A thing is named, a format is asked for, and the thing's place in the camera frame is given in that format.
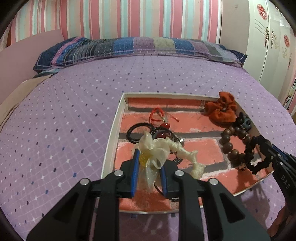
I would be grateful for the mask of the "person's right hand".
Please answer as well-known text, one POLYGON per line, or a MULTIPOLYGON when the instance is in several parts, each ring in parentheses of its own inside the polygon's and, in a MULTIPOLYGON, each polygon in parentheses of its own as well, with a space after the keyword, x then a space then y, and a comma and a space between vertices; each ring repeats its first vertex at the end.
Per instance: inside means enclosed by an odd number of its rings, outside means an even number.
POLYGON ((285 201, 285 206, 279 211, 276 219, 267 230, 267 233, 269 234, 269 236, 274 237, 277 234, 280 228, 280 225, 284 224, 284 226, 286 226, 291 219, 292 219, 292 215, 290 210, 287 207, 287 202, 285 201))

